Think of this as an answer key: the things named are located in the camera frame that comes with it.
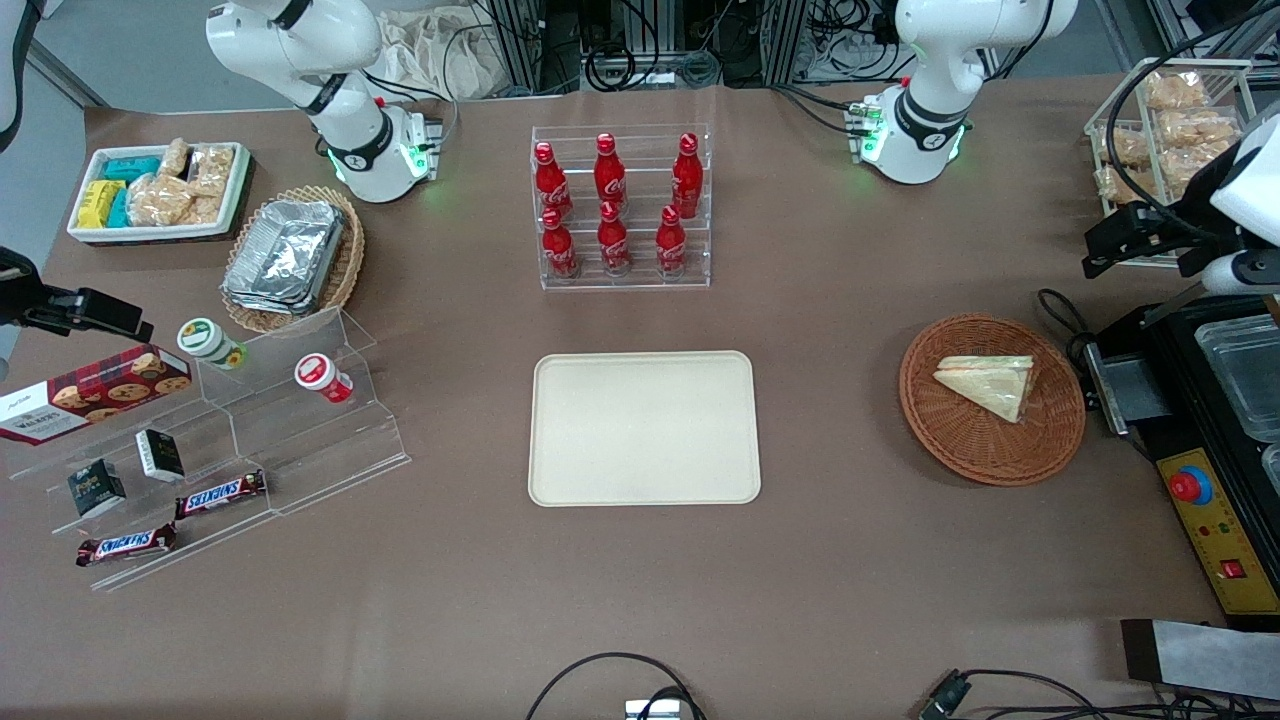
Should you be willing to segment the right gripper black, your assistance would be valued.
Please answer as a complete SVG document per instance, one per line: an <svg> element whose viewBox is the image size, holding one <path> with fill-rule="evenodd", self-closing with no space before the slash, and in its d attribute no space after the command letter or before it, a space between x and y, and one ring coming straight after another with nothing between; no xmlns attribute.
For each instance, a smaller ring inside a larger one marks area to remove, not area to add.
<svg viewBox="0 0 1280 720"><path fill-rule="evenodd" d="M47 332L100 331L140 343L154 336L142 307L91 288L73 292L45 284L35 264L10 249L1 249L1 323Z"/></svg>

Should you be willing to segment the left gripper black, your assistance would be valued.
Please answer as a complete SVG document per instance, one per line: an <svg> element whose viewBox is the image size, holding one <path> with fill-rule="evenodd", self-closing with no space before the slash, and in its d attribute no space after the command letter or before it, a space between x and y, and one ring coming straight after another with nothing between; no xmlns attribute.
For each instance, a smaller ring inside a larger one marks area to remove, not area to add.
<svg viewBox="0 0 1280 720"><path fill-rule="evenodd" d="M1207 200L1129 202L1092 225L1084 240L1083 274L1089 281L1120 263L1152 255L1176 261L1181 277L1194 277L1212 261L1245 250L1242 227Z"/></svg>

